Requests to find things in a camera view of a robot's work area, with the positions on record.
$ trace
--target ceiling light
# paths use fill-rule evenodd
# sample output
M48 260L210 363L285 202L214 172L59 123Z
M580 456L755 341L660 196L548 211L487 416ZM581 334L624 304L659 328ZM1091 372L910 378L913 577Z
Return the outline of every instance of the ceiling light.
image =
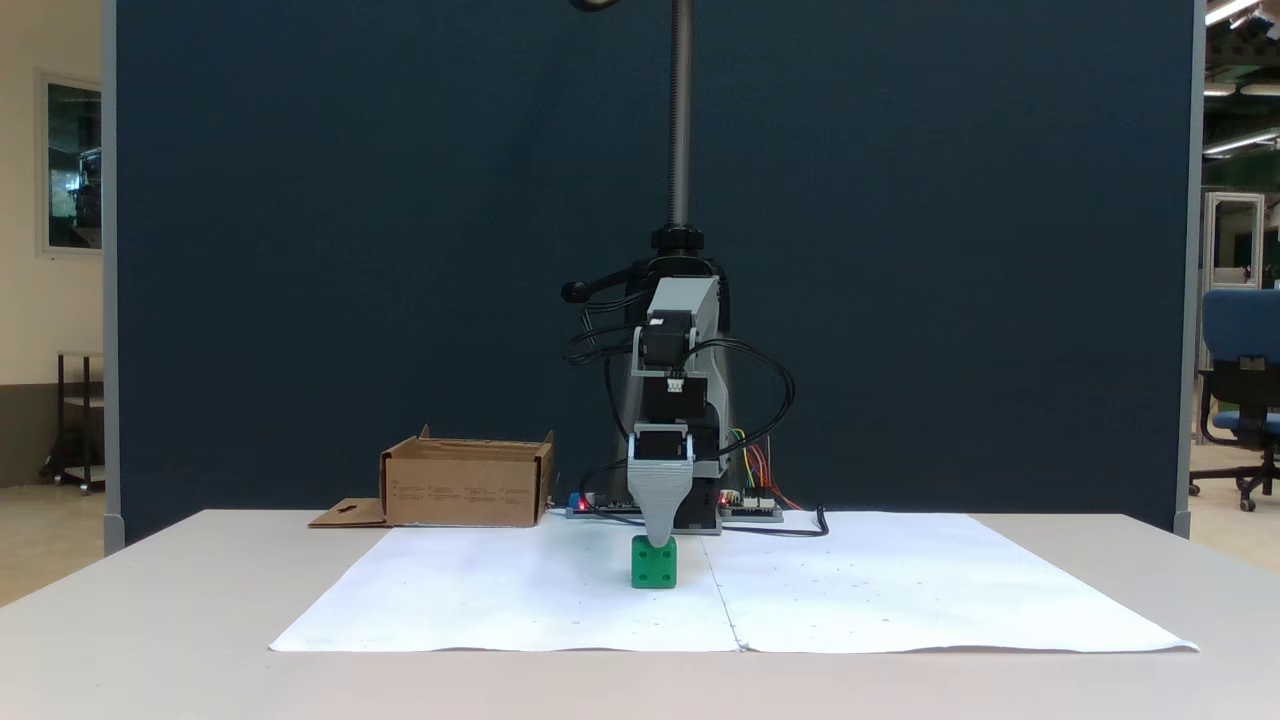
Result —
M1257 95L1260 97L1280 97L1280 85L1258 82L1242 87L1240 92L1244 95Z
M1275 140L1280 137L1280 131L1268 129L1266 132L1260 132L1257 135L1249 135L1245 137L1238 137L1235 140L1228 140L1225 142L1219 142L1217 145L1210 145L1204 149L1206 155L1217 155L1219 152L1226 152L1228 150L1235 150L1236 147L1244 147L1245 145L1253 145L1254 142L1266 142L1268 140Z
M1240 10L1247 10L1257 5L1260 1L1261 0L1228 0L1225 4L1219 5L1204 15L1204 24L1211 26L1220 23L1235 15Z

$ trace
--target black cable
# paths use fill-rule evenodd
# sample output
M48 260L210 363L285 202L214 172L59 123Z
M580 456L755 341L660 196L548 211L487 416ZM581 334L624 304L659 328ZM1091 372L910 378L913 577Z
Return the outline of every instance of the black cable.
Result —
M618 400L613 397L613 355L604 356L604 395L609 397L609 414L613 415L613 424L618 427L618 434L626 442L627 428L622 424L622 414L618 413Z
M599 515L600 518L604 518L605 520L617 520L618 523L626 523L627 525L640 525L643 528L644 523L640 523L637 520L631 520L630 518L621 518L618 515L609 515L608 512L605 512L605 511L600 510L599 507L596 507L595 503L591 502L591 500L589 497L586 497L586 480L590 480L595 475L603 475L604 473L609 473L609 471L617 470L620 468L625 468L626 464L627 464L626 459L622 459L622 460L614 460L613 462L608 462L605 465L600 465L599 468L591 468L590 470L588 470L586 474L582 475L582 479L579 480L579 483L577 483L577 498L579 498L579 501L582 502L582 505L586 506L588 510L590 510L595 515Z
M723 457L732 452L737 452L739 450L742 450L744 447L748 447L750 445L755 445L765 436L768 436L771 432L773 432L773 428L778 427L778 423L781 423L782 419L791 410L791 405L795 402L796 397L795 378L791 377L791 373L781 363L760 352L755 347L731 337L713 337L712 340L699 342L698 345L686 350L676 361L675 366L678 368L676 370L676 374L678 375L684 373L685 363L690 357L692 357L699 351L707 350L709 347L723 347L724 350L733 350L764 363L765 365L772 368L778 374L778 377L782 378L782 383L785 386L785 395L782 398L782 405L778 407L778 411L773 415L773 418L768 423L764 424L764 427L753 430L750 433L746 433L746 436L742 439L732 442L726 447L719 448L714 455L700 456L698 457L698 460L716 460L718 457Z
M722 525L724 530L731 530L735 533L753 533L756 536L777 536L783 538L820 538L823 536L831 534L831 528L827 527L827 509L818 505L814 510L818 520L817 530L792 530L787 528L742 528L739 525Z
M632 292L631 295L627 295L625 297L620 297L617 300L604 300L604 301L596 301L596 302L588 302L585 306L582 306L582 311L584 313L589 313L591 315L602 315L602 314L605 314L605 313L614 313L617 310L622 310L623 307L628 307L631 305L635 305L636 302L640 302L641 300L645 300L646 297L652 297L652 296L653 296L653 291L652 290L643 290L640 292Z
M600 337L602 334L634 331L637 327L640 325L609 325L607 328L595 328L591 331L586 331L584 333L579 333L573 336L573 338L570 340L568 343L564 345L564 350L561 352L561 357L563 357L564 361L567 361L570 365L577 366L577 365L590 365L591 363L595 363L596 360L607 355L623 355L626 352L631 352L630 343L609 346L609 347L599 347L595 350L589 350L586 352L576 352L576 350L579 345L589 340Z

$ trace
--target blue backdrop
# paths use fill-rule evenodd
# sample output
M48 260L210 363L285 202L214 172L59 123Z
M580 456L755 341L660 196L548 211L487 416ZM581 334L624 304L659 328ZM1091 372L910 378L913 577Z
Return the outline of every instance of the blue backdrop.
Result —
M794 500L1171 525L1192 14L700 3L694 222L735 334L799 383L773 443ZM374 495L424 421L554 429L566 480L609 460L557 292L664 219L668 18L122 3L129 541ZM742 377L750 425L777 388Z

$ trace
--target white paper sheet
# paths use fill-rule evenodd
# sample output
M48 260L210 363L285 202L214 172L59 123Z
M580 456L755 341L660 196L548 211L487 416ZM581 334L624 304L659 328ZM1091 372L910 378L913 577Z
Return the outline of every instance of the white paper sheet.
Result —
M676 541L678 592L643 591L631 587L635 534L558 516L529 529L396 528L271 650L737 650L699 538Z
M678 537L669 591L631 588L628 525L548 514L530 529L397 528L271 648L1194 647L968 516L827 518L826 538Z
M812 514L787 515L814 527ZM966 515L827 519L823 538L707 538L744 650L1196 647Z

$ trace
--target floor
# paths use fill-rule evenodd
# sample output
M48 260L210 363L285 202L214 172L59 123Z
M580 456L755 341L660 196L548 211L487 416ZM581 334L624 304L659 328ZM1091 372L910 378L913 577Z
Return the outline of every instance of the floor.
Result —
M0 488L0 606L101 559L105 510L78 486Z
M1192 469L1252 465L1258 454L1193 446ZM1280 493L1254 493L1242 512L1235 480L1202 480L1190 498L1192 539L1280 573ZM76 486L0 488L0 606L102 557L105 496L81 497Z

